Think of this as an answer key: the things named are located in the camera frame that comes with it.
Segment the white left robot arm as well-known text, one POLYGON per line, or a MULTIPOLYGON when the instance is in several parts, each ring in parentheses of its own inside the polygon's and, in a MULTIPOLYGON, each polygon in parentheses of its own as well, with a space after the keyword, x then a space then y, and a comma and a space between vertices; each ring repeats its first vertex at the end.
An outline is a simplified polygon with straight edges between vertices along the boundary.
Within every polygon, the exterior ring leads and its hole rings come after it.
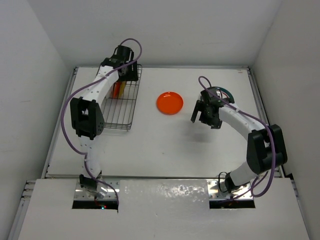
POLYGON ((80 151, 84 153, 83 172, 79 176, 80 186, 97 198, 108 193, 108 187, 102 183, 102 170, 94 144, 105 128, 102 104, 112 94, 117 82, 138 81, 138 64, 114 70, 134 60, 130 47, 118 45, 111 57, 100 64, 94 81, 102 80, 86 88, 79 97, 70 101, 71 126, 80 142, 80 151))

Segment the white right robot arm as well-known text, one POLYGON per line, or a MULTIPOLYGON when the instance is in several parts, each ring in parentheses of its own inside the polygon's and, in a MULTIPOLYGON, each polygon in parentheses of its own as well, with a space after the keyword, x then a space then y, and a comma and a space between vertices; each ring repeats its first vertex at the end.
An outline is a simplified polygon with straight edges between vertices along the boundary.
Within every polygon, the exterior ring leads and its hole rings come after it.
POLYGON ((219 98, 218 88, 202 90, 196 101, 191 122, 196 118, 212 129, 227 123, 246 141, 246 159, 237 169, 225 175, 222 192, 232 193, 252 179, 288 161, 283 132, 277 124, 264 125, 260 120, 239 110, 232 97, 219 98))

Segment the white plate teal rim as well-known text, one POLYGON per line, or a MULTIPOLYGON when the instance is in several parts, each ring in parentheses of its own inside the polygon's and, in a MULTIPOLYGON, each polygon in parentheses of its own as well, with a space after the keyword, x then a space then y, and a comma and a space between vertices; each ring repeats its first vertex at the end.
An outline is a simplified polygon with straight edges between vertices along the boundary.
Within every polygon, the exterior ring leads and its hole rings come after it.
MULTIPOLYGON (((228 103, 231 103, 231 104, 235 103, 235 99, 234 99, 233 95, 225 88, 218 87, 218 86, 212 86, 212 87, 209 87, 208 90, 210 92, 215 93, 219 98, 227 101, 228 103)), ((210 100, 217 100, 216 97, 214 97, 211 93, 209 93, 206 90, 203 90, 200 92, 198 99, 202 102, 208 102, 210 100)))

